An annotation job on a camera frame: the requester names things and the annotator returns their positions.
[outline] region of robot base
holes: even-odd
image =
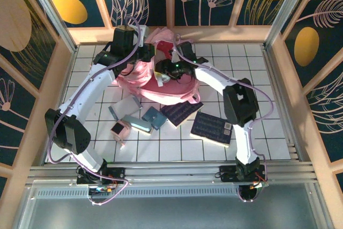
[[[125,178],[125,168],[123,167],[106,167],[106,172],[102,173],[105,176],[113,177],[113,178]],[[123,184],[122,181],[116,181],[118,184]],[[82,168],[77,169],[77,185],[88,185],[88,186],[99,186],[99,185],[108,185],[113,184],[113,181],[100,179],[89,172],[83,170]]]
[[[256,182],[259,181],[260,179],[258,176],[255,174],[255,172],[260,175],[263,179],[265,179],[264,175],[264,165],[260,165],[258,168],[253,170],[249,175],[247,175],[244,180],[238,179],[237,176],[237,169],[235,165],[231,166],[220,166],[219,167],[219,172],[220,172],[220,180],[222,182]]]

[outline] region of barcode sticker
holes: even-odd
[[[225,124],[224,124],[224,129],[231,130],[231,126],[232,126],[232,124],[230,124],[230,123],[225,123]]]

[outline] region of navy blue book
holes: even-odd
[[[191,136],[229,147],[232,129],[232,124],[227,120],[198,112],[191,129]]]
[[[142,120],[150,122],[155,130],[161,128],[166,122],[167,118],[162,115],[161,112],[157,111],[156,108],[150,107],[149,110],[143,115]]]
[[[160,112],[168,118],[168,120],[176,128],[186,121],[192,114],[197,112],[203,107],[203,103],[199,102],[197,104],[191,104],[188,101],[184,103],[177,103],[171,106],[164,106],[161,108]]]

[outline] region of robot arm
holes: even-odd
[[[137,42],[137,36],[135,34],[137,29],[136,26],[132,25],[130,27],[117,27],[115,29],[113,42],[111,43],[110,52],[103,50],[97,54],[90,72],[73,96],[57,110],[49,109],[45,114],[47,129],[48,132],[51,133],[57,119],[67,110],[67,108],[69,108],[69,111],[58,125],[56,136],[53,140],[66,152],[73,153],[74,157],[92,172],[102,173],[103,169],[106,169],[106,161],[89,146],[91,135],[83,126],[89,110],[95,104],[99,95],[115,80],[121,71],[126,68],[127,64],[136,61],[150,62],[151,58],[155,55],[153,45],[144,44],[147,27],[140,26],[140,33],[143,35],[140,42]],[[124,59],[133,50],[134,43],[138,44],[139,48],[131,59],[123,65],[100,73],[83,89],[83,86],[95,73]],[[78,98],[71,106],[71,102],[76,95],[78,95]]]
[[[195,69],[195,75],[198,80],[205,82],[223,95],[225,115],[228,122],[233,125],[236,135],[237,177],[241,181],[246,181],[255,176],[251,173],[260,165],[259,157],[251,149],[248,135],[250,125],[256,119],[258,102],[251,89],[226,80],[214,70],[216,70],[214,67],[211,70],[198,67]],[[240,81],[251,85],[248,79]]]

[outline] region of glass panel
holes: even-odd
[[[103,206],[47,196],[36,199],[29,228],[317,228],[301,184],[269,186],[253,203],[213,195],[122,196]]]

